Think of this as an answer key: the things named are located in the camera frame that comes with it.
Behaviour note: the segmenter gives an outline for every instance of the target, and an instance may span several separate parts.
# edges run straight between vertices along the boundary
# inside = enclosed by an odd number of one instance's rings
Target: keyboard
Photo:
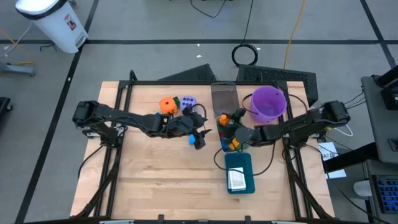
[[[398,176],[374,175],[373,180],[381,212],[398,214]]]

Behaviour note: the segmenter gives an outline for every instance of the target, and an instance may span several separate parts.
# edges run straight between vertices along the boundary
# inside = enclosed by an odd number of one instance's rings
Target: gray floor
[[[76,14],[88,18],[94,0],[78,0]],[[0,29],[17,39],[29,21],[14,9],[15,1],[0,2]],[[206,12],[215,13],[221,1],[194,1]],[[398,39],[398,18],[394,0],[367,0],[385,39]],[[194,11],[188,0],[105,1],[99,0],[91,24],[91,40],[161,40],[161,39],[240,39],[243,37],[249,1],[228,1],[216,19]],[[288,39],[299,13],[300,1],[254,1],[247,39]],[[33,26],[25,39],[47,39]],[[295,39],[302,40],[377,40],[360,1],[308,0]],[[140,80],[156,80],[173,73],[209,63],[221,80],[234,80],[238,69],[230,54],[236,44],[131,44],[85,45],[61,113],[50,151],[40,176],[26,221],[66,218],[70,213],[77,170],[83,159],[86,138],[71,122],[80,100],[95,100],[101,82],[127,79],[133,69]],[[35,166],[55,111],[73,55],[53,48],[39,52],[40,45],[21,45],[37,64],[37,76],[0,75],[0,96],[12,98],[14,110],[0,129],[0,223],[15,220],[27,184]],[[282,68],[286,45],[255,44],[259,48],[257,65]],[[389,45],[398,60],[398,45]],[[237,60],[248,63],[252,55],[239,50]],[[21,50],[13,51],[2,62],[29,60]],[[361,92],[360,78],[389,70],[379,44],[368,45],[293,45],[288,69],[317,74],[320,101],[346,101]],[[373,141],[366,107],[350,110],[354,137],[337,132],[330,136],[349,147]],[[360,167],[337,180],[348,191],[358,178]],[[344,220],[366,221],[338,192],[331,189],[336,216]],[[364,206],[362,200],[356,203]]]

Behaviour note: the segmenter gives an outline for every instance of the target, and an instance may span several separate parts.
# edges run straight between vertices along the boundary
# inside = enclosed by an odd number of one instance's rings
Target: small orange object
[[[229,149],[230,149],[230,150],[238,149],[238,148],[239,148],[239,145],[240,145],[240,143],[236,140],[236,138],[234,138],[234,139],[232,140],[232,143],[229,144]]]
[[[175,104],[172,97],[165,97],[159,101],[159,106],[162,114],[175,114],[178,111],[177,104]]]
[[[229,123],[229,119],[225,114],[223,114],[218,118],[218,122],[222,127],[224,127]]]

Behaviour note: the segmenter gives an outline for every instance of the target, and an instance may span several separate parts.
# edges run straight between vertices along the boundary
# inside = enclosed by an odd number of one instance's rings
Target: purple cup
[[[284,92],[273,86],[262,86],[251,97],[250,113],[258,123],[268,123],[282,115],[286,110]]]

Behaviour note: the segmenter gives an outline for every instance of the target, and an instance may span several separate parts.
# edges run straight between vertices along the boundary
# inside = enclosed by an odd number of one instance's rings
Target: teal box
[[[254,186],[253,169],[251,166],[251,156],[248,153],[227,153],[225,154],[226,167],[226,188],[230,194],[253,194],[256,191]],[[228,188],[228,170],[243,167],[244,181],[246,182],[246,189],[239,191],[232,191]]]

